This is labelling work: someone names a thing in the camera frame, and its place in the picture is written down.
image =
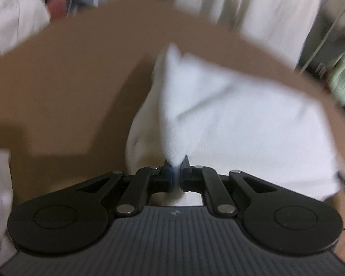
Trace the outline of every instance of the gray ribbed panel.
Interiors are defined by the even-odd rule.
[[[146,206],[133,218],[116,220],[92,247],[61,258],[19,253],[5,276],[345,276],[332,253],[308,258],[274,255],[249,241],[233,220],[205,207]]]

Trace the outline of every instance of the metal pin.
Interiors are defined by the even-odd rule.
[[[121,204],[116,208],[116,211],[121,214],[131,214],[135,210],[131,204]]]
[[[236,211],[236,207],[231,204],[220,204],[217,210],[222,214],[232,214]]]

